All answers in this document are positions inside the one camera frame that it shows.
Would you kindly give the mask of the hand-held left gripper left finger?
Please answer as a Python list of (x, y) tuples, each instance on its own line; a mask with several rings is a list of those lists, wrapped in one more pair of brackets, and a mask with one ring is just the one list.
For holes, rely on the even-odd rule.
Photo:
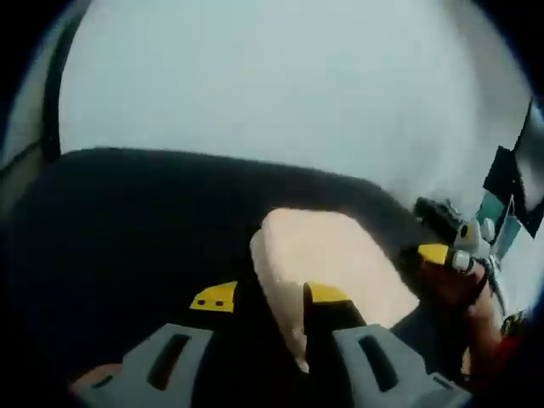
[(86, 407), (190, 407), (213, 331), (166, 324), (124, 355), (121, 372), (75, 395)]

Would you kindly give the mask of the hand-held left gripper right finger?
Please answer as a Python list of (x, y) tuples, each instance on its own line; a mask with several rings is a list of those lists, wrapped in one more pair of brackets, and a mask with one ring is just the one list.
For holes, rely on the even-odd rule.
[(366, 324), (345, 293), (303, 287), (312, 407), (465, 407), (471, 395), (438, 373), (390, 330)]

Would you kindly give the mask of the person's right hand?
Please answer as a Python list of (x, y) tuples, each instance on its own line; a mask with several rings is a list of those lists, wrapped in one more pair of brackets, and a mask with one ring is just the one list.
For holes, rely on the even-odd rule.
[(468, 320), (486, 319), (494, 314), (485, 268), (476, 263), (467, 274), (434, 263), (425, 263), (422, 273), (432, 296), (454, 315)]

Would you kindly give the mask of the person's left hand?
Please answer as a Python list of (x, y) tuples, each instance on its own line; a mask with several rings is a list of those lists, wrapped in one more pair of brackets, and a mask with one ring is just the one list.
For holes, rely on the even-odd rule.
[(115, 378), (121, 372), (121, 370), (121, 363), (110, 363), (96, 366), (79, 377), (69, 387), (69, 390), (76, 394), (81, 393), (87, 388), (99, 388)]

